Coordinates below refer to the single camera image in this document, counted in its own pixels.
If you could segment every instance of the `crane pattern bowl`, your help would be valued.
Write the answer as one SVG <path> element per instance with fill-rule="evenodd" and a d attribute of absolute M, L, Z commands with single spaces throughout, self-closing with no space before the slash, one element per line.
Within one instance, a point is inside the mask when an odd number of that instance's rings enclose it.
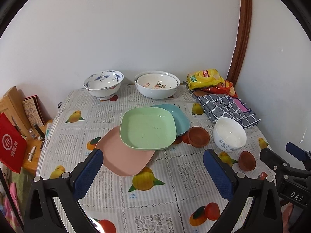
<path fill-rule="evenodd" d="M 83 83 L 83 87 L 92 96 L 105 101 L 114 96 L 119 90 L 124 75 L 119 71 L 106 70 L 90 75 Z"/>

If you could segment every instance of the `screw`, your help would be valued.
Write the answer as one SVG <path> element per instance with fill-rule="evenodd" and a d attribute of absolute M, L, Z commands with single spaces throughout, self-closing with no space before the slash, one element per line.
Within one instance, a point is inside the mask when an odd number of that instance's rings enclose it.
<path fill-rule="evenodd" d="M 242 173 L 242 172 L 238 172 L 238 173 L 237 173 L 237 176 L 238 176 L 239 178 L 241 178 L 241 179 L 245 178 L 245 174 Z"/>
<path fill-rule="evenodd" d="M 69 177 L 69 172 L 64 172 L 63 174 L 62 174 L 62 178 L 63 179 L 67 179 L 68 177 Z"/>
<path fill-rule="evenodd" d="M 267 179 L 267 181 L 269 181 L 269 182 L 272 182 L 272 181 L 273 181 L 273 178 L 272 178 L 271 176 L 267 176 L 266 179 Z"/>
<path fill-rule="evenodd" d="M 36 177 L 34 177 L 34 182 L 38 182 L 39 180 L 40 180 L 40 176 L 38 175 L 38 176 L 36 176 Z"/>

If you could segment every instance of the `red booklet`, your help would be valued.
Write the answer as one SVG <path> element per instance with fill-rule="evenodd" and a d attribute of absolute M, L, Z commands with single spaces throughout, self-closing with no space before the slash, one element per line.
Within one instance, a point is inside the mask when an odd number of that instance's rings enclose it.
<path fill-rule="evenodd" d="M 27 142 L 8 120 L 0 114 L 0 161 L 13 172 L 20 173 Z"/>

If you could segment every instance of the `blue plate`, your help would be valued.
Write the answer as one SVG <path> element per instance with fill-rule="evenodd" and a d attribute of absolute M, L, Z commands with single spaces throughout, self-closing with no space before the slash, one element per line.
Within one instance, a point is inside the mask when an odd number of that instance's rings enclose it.
<path fill-rule="evenodd" d="M 185 134 L 190 129 L 190 122 L 179 107 L 172 104 L 154 105 L 152 107 L 166 109 L 172 114 L 176 126 L 177 137 Z"/>

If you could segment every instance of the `bowl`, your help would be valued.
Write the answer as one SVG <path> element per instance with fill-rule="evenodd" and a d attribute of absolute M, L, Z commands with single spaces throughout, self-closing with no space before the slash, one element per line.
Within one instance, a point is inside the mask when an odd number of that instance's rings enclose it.
<path fill-rule="evenodd" d="M 196 147 L 201 148 L 206 146 L 210 141 L 210 135 L 202 127 L 192 127 L 188 131 L 189 143 Z"/>
<path fill-rule="evenodd" d="M 150 73 L 137 78 L 137 83 L 144 88 L 166 90 L 177 87 L 178 81 L 167 74 Z"/>
<path fill-rule="evenodd" d="M 213 137 L 217 147 L 224 152 L 238 150 L 245 145 L 247 139 L 243 127 L 228 117 L 221 117 L 217 120 Z"/>
<path fill-rule="evenodd" d="M 180 80 L 167 72 L 148 71 L 135 76 L 135 85 L 137 90 L 146 97 L 165 99 L 176 93 Z"/>
<path fill-rule="evenodd" d="M 120 137 L 123 143 L 136 150 L 165 149 L 176 139 L 174 118 L 162 108 L 130 109 L 121 120 Z"/>
<path fill-rule="evenodd" d="M 89 76 L 83 83 L 83 87 L 92 96 L 105 101 L 109 100 L 119 90 L 124 75 L 119 71 L 106 70 Z"/>
<path fill-rule="evenodd" d="M 244 151 L 240 154 L 238 166 L 245 172 L 252 171 L 256 167 L 256 159 L 250 152 Z"/>

